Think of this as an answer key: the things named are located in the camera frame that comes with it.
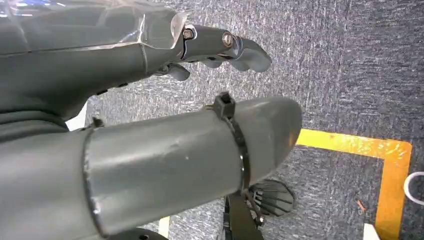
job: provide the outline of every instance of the white cable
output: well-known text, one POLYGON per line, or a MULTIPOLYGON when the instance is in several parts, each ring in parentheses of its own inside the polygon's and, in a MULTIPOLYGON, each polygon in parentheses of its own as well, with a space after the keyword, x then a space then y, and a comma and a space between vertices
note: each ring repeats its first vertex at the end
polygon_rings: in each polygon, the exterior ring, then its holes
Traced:
POLYGON ((405 195, 414 203, 419 204, 419 205, 423 205, 424 206, 424 201, 422 200, 418 200, 415 197, 413 197, 410 193, 410 182, 413 178, 418 177, 418 176, 424 176, 424 171, 417 171, 412 173, 411 175, 409 175, 406 179, 405 179, 405 183, 403 184, 403 191, 405 192, 405 195))

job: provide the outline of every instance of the white object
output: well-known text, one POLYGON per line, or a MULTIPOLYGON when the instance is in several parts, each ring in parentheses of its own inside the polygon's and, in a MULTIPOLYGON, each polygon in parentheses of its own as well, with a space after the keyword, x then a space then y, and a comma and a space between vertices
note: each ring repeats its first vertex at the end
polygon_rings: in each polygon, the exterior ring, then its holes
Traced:
POLYGON ((380 240, 373 225, 368 223, 363 225, 363 240, 380 240))
POLYGON ((405 195, 409 198, 409 200, 411 200, 412 202, 419 204, 419 205, 423 205, 424 206, 424 201, 416 199, 415 197, 413 197, 410 193, 410 183, 411 180, 413 178, 416 178, 418 176, 424 176, 424 171, 416 171, 414 173, 412 173, 411 175, 409 175, 406 179, 405 179, 405 183, 403 184, 403 191, 405 192, 405 195))
POLYGON ((69 131, 74 131, 84 127, 84 125, 86 124, 86 113, 87 113, 87 102, 84 104, 84 107, 82 107, 82 110, 78 113, 76 117, 66 122, 66 125, 69 131))

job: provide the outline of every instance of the plastic wrap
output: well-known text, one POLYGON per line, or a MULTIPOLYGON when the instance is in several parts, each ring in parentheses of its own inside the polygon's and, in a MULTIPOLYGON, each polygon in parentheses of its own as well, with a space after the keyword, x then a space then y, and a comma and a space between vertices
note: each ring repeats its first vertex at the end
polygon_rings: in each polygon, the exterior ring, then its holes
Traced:
POLYGON ((129 44, 172 49, 186 19, 146 0, 0 0, 0 55, 129 44))

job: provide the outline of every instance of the bolt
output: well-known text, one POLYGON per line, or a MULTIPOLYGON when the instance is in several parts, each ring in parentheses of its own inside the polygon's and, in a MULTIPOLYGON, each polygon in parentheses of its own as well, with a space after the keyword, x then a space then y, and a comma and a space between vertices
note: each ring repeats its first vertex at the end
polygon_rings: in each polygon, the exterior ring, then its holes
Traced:
POLYGON ((195 37, 195 34, 193 33, 193 31, 192 31, 192 30, 190 30, 190 29, 185 29, 185 30, 182 32, 182 37, 183 37, 185 40, 189 40, 189 39, 193 39, 193 38, 195 37))
POLYGON ((233 35, 229 32, 224 32, 222 35, 222 42, 224 43, 224 46, 227 48, 231 48, 233 46, 234 38, 233 35))

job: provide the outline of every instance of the gray plastic tube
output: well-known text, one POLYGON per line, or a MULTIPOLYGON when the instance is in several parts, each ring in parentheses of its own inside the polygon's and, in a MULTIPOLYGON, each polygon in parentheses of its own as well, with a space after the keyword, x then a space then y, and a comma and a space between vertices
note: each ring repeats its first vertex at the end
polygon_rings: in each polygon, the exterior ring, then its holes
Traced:
MULTIPOLYGON (((235 119, 254 184, 293 148, 301 110, 284 97, 262 98, 238 104, 235 119)), ((99 128, 85 155, 95 218, 106 235, 236 192, 241 167, 230 129, 211 110, 99 128)))

